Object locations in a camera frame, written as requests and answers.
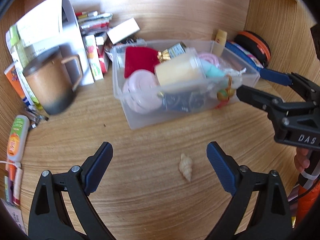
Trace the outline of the orange sleeve right forearm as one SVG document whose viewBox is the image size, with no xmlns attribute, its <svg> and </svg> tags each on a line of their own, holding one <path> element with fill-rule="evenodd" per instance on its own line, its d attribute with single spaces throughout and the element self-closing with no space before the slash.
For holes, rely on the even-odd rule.
<svg viewBox="0 0 320 240">
<path fill-rule="evenodd" d="M 295 228 L 299 226 L 304 217 L 308 214 L 315 201 L 319 197 L 319 181 L 314 182 L 313 188 L 309 192 L 300 197 L 297 201 Z"/>
</svg>

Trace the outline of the right hand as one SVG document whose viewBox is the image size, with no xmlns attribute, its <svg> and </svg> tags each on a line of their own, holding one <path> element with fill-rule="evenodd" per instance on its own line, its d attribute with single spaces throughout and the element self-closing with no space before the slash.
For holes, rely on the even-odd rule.
<svg viewBox="0 0 320 240">
<path fill-rule="evenodd" d="M 310 165 L 310 160 L 308 159 L 308 153 L 309 153 L 308 149 L 296 148 L 294 163 L 299 173 L 303 172 Z"/>
</svg>

